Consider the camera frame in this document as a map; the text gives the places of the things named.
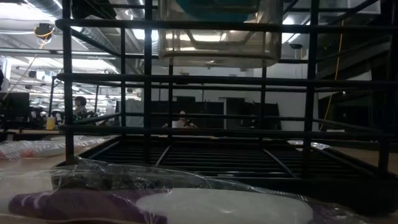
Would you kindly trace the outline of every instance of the white wall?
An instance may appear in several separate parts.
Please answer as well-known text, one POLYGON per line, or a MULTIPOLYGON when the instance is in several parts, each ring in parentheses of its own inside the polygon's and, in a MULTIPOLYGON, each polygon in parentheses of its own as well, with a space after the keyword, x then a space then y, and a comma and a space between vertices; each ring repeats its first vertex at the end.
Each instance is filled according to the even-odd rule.
MULTIPOLYGON (((368 71, 368 72, 365 72, 365 73, 360 74, 360 75, 358 75, 358 76, 348 78, 347 80, 370 81, 370 80, 372 80, 372 72, 371 72, 371 71, 368 71)), ((330 95, 335 94, 335 93, 336 93, 336 92, 332 92, 332 93, 319 93, 319 99, 325 98, 325 97, 330 96, 330 95)))
MULTIPOLYGON (((261 69, 254 69, 254 76, 261 77, 261 69)), ((267 78, 307 78, 307 65, 276 64, 267 69, 267 78)), ((279 88, 292 88, 287 86, 269 86, 279 88)), ((258 102, 259 93, 249 93, 250 99, 258 102)), ((281 117, 304 117, 305 93, 267 92, 266 103, 277 103, 279 116, 281 117)), ((318 96, 315 94, 313 118, 318 118, 318 96)), ((282 129, 285 131, 303 131, 303 121, 282 121, 282 129)), ((318 130, 318 124, 313 123, 312 129, 318 130)))
MULTIPOLYGON (((238 68, 201 68, 201 67, 175 67, 174 74, 189 73, 189 75, 217 75, 239 77, 261 77, 262 70, 250 69, 240 71, 238 68)), ((268 78, 307 78, 307 65, 276 64, 267 68, 268 78)), ((287 88, 287 86, 269 86, 287 88)), ((173 96, 194 96, 196 101, 202 101, 201 90, 173 90, 173 96)), ((247 102, 260 102, 261 94, 250 91, 216 91, 205 90, 205 101, 220 101, 219 98, 244 98, 247 102)), ((318 96, 315 95, 314 118, 318 118, 318 96)), ((159 90, 152 90, 152 101, 159 100, 159 90)), ((168 90, 161 90, 161 100, 168 100, 168 90)), ((304 117, 305 93, 267 92, 266 103, 277 103, 280 116, 304 117)), ((304 122, 282 121, 282 129, 286 131, 303 131, 304 122)), ((313 124, 313 130, 318 130, 317 123, 313 124)))

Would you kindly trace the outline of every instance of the metal wire grid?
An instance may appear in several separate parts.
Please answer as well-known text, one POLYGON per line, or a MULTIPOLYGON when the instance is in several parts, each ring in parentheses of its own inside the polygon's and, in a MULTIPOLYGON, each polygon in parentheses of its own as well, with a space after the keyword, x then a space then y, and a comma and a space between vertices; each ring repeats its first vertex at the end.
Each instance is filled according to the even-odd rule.
MULTIPOLYGON (((242 142, 241 139, 235 142, 181 140, 165 150, 159 139, 152 140, 150 159, 156 166, 224 179, 300 179, 302 176, 301 153, 296 150, 301 146, 292 146, 283 141, 267 141, 263 145, 264 149, 259 150, 255 142, 242 142)), ((110 150, 91 154, 88 159, 114 164, 142 164, 144 148, 142 141, 129 139, 129 142, 117 144, 110 150)), ((310 167, 309 178, 375 178, 372 172, 319 149, 313 149, 310 167)))
MULTIPOLYGON (((387 172, 388 158, 389 158, 389 141, 393 137, 391 133, 388 133, 389 121, 394 119, 395 111, 395 91, 396 91, 396 75, 397 70, 394 66, 393 60, 397 58, 398 54, 398 7, 397 2, 393 1, 392 7, 392 20, 390 26, 331 26, 338 23, 348 17, 356 14, 364 8, 375 3, 376 0, 367 0, 362 4, 352 9, 320 9, 319 0, 312 0, 310 9, 294 9, 293 6, 297 1, 292 1, 285 11, 300 11, 310 12, 310 25, 278 25, 278 24, 241 24, 241 23, 229 23, 229 22, 177 22, 177 21, 153 21, 152 13, 145 13, 144 21, 111 21, 111 20, 76 20, 70 19, 70 3, 71 0, 63 0, 63 19, 57 21, 57 26, 63 30, 63 61, 64 61, 64 73, 59 74, 57 78, 65 81, 65 125, 62 130, 66 132, 66 160, 67 164, 73 163, 73 133, 75 132, 101 132, 101 133, 120 133, 125 135, 126 133, 144 134, 144 154, 145 161, 150 164, 150 136, 151 134, 168 134, 169 138, 172 138, 173 134, 189 134, 189 135, 212 135, 222 134, 225 136, 256 136, 259 139, 267 136, 269 138, 303 138, 303 167, 306 167, 310 162, 310 150, 312 138, 365 138, 375 139, 379 141, 379 171, 380 177, 387 172), (319 12, 330 12, 330 11, 344 11, 345 13, 338 17, 335 21, 327 26, 318 25, 319 12), (107 49, 105 46, 91 40, 84 35, 71 29, 71 26, 82 26, 82 27, 119 27, 121 28, 121 53, 113 52, 107 49), (126 54, 126 32, 125 29, 144 29, 144 55, 140 54, 126 54), (308 79, 307 80, 292 80, 283 78, 266 78, 266 68, 262 69, 261 78, 246 78, 246 77, 175 77, 173 74, 172 60, 169 65, 169 76, 152 75, 152 59, 157 58, 156 55, 152 54, 152 29, 216 29, 216 30, 246 30, 246 31, 257 31, 257 32, 288 32, 288 33, 301 33, 310 34, 310 46, 308 51, 308 60, 294 60, 285 59, 281 60, 280 63, 308 63, 308 79), (378 32, 380 34, 391 35, 391 47, 389 51, 388 61, 388 74, 385 81, 381 82, 362 82, 362 81, 346 81, 346 80, 316 80, 316 66, 317 62, 327 58, 317 59, 317 45, 318 45, 318 34, 319 33, 370 33, 378 32), (96 46, 97 48, 104 50, 105 52, 115 55, 121 58, 121 75, 104 75, 104 74, 84 74, 84 73, 73 73, 72 72, 72 35, 78 37, 81 40, 88 42, 96 46), (144 59, 144 74, 145 75, 126 75, 126 59, 127 58, 143 58, 144 59), (261 102, 265 102, 265 96, 267 91, 281 91, 278 88, 267 88, 266 85, 287 85, 287 86, 305 86, 306 90, 298 89, 283 89, 284 91, 291 92, 303 92, 306 94, 305 103, 305 117, 304 118, 273 118, 280 120, 294 120, 304 121, 304 132, 300 131, 270 131, 270 130, 224 130, 224 129, 161 129, 151 128, 150 117, 151 116, 167 116, 169 118, 169 127, 173 117, 179 117, 182 115, 172 114, 172 90, 183 88, 183 89, 195 89, 197 86, 173 86, 175 82, 188 82, 188 83, 222 83, 222 84, 246 84, 246 85, 258 85, 261 84, 260 88, 252 87, 227 87, 227 86, 207 86, 206 89, 211 90, 236 90, 236 91, 261 91, 261 102), (72 82, 90 83, 94 85, 105 85, 105 86, 119 86, 121 87, 121 113, 102 116, 99 118, 89 119, 88 121, 73 122, 73 98, 72 98, 72 82), (144 82, 144 84, 130 85, 126 82, 144 82), (151 82, 162 82, 168 83, 168 85, 152 85, 151 82), (126 87, 143 87, 144 88, 144 112, 143 113, 126 113, 126 87), (334 87, 328 90, 318 89, 317 87, 334 87), (151 88, 166 88, 169 89, 169 111, 168 113, 153 114, 150 111, 151 102, 151 88), (384 130, 376 130, 371 128, 358 127, 343 123, 337 123, 332 121, 325 121, 322 119, 313 119, 313 102, 315 92, 320 91, 352 91, 352 90, 386 90, 386 102, 385 102, 385 116, 384 116, 384 130), (121 127, 92 127, 85 126, 86 124, 93 121, 101 121, 109 118, 121 116, 121 127), (126 116, 143 116, 144 127, 143 128, 129 128, 126 127, 126 116), (321 133, 312 131, 312 123, 333 123, 337 126, 345 128, 353 128, 359 131, 365 131, 363 133, 321 133)), ((112 5, 113 7, 122 8, 144 8, 145 11, 151 11, 156 8, 152 5, 152 0, 145 0, 144 6, 130 6, 130 5, 112 5)), ((334 57, 348 54, 358 48, 349 49, 339 54, 333 55, 334 57)), ((231 115, 214 115, 214 114, 186 114, 188 117, 197 118, 232 118, 231 115)), ((239 116, 240 118, 252 118, 251 116, 239 116)), ((263 127, 263 120, 267 118, 264 116, 264 103, 261 104, 259 118, 260 127, 263 127)))

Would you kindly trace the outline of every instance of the white storage bin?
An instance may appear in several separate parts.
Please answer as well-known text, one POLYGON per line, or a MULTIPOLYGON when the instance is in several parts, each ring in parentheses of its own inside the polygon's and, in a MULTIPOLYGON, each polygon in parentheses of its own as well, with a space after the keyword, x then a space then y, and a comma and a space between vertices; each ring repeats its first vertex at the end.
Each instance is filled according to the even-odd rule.
MULTIPOLYGON (((282 23, 281 0, 159 0, 163 21, 282 23)), ((281 33, 159 30, 159 56, 176 66, 259 68, 280 59, 281 33)))

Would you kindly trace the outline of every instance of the purple cloth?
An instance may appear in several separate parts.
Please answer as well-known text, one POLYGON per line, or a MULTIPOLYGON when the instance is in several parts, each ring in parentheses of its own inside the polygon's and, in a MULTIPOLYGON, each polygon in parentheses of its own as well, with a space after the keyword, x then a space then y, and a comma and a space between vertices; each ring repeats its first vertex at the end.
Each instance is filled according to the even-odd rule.
POLYGON ((166 217, 136 207, 141 197, 156 193, 159 191, 65 189, 22 194, 10 201, 9 211, 15 215, 48 221, 89 219, 166 224, 166 217))

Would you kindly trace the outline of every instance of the plastic bag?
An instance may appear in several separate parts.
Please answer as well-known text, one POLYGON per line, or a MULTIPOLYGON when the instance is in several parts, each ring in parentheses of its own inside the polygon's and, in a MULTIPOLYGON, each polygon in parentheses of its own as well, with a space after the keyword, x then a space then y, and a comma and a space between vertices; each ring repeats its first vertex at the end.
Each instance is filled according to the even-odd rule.
MULTIPOLYGON (((101 144, 103 138, 75 136, 75 150, 95 144, 101 144)), ((5 141, 0 144, 0 160, 18 160, 21 158, 50 157, 65 152, 65 140, 59 141, 5 141)))
MULTIPOLYGON (((302 146, 304 144, 303 140, 289 140, 287 142, 294 146, 302 146)), ((329 146, 327 144, 322 144, 322 143, 317 143, 317 142, 311 142, 311 147, 314 147, 314 148, 320 149, 320 150, 331 148, 331 146, 329 146)))
POLYGON ((158 167, 76 159, 75 166, 0 173, 0 220, 148 224, 360 224, 302 195, 158 167))

